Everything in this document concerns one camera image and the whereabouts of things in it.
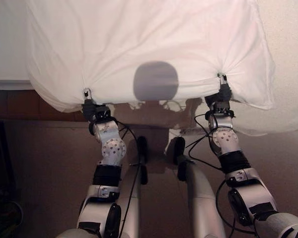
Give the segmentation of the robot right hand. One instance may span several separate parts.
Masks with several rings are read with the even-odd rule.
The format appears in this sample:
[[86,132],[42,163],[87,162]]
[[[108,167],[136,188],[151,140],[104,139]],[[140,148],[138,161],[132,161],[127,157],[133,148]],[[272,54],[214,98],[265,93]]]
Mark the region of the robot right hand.
[[205,101],[210,111],[214,114],[231,115],[229,101],[232,97],[232,91],[227,81],[227,76],[223,73],[218,73],[220,88],[215,94],[205,97]]

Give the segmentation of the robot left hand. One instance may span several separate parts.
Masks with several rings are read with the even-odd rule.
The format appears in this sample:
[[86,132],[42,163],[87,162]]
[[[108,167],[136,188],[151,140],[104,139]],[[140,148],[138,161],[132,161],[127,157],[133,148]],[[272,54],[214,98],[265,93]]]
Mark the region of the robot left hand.
[[111,111],[105,104],[96,104],[91,96],[91,90],[83,90],[84,103],[82,104],[82,114],[89,122],[107,121],[111,119]]

